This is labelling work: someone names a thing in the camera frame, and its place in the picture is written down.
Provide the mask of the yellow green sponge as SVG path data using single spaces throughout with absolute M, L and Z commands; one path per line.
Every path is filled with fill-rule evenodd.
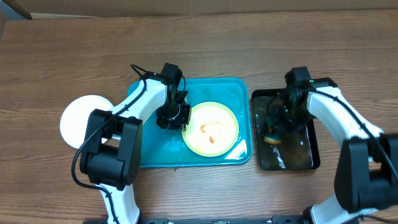
M 278 134 L 265 134 L 264 142 L 272 145 L 278 145 L 282 142 L 282 140 Z

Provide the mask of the yellow-green plate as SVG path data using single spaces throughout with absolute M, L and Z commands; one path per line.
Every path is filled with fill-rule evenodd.
M 182 132 L 187 147 L 204 157 L 216 157 L 229 151 L 238 140 L 237 117 L 225 105 L 204 102 L 195 105 L 190 121 Z

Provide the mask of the white front plate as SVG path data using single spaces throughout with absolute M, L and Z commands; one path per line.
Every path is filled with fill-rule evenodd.
M 72 101 L 62 113 L 60 133 L 63 140 L 78 149 L 85 140 L 86 127 L 91 112 L 95 109 L 109 110 L 113 104 L 98 95 L 86 95 Z

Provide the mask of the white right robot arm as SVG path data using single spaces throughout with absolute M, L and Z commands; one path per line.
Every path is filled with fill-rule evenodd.
M 351 223 L 397 205 L 397 135 L 361 116 L 330 78 L 295 78 L 267 105 L 267 143 L 286 141 L 314 117 L 341 148 L 334 194 L 303 211 L 293 223 Z

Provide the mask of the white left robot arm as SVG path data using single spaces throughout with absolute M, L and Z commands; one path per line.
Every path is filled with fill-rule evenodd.
M 162 129 L 183 131 L 190 120 L 185 77 L 174 72 L 140 74 L 139 86 L 111 110 L 93 110 L 82 145 L 71 165 L 76 184 L 99 190 L 107 209 L 107 223 L 139 223 L 141 211 L 132 189 L 141 164 L 143 125 L 155 113 Z

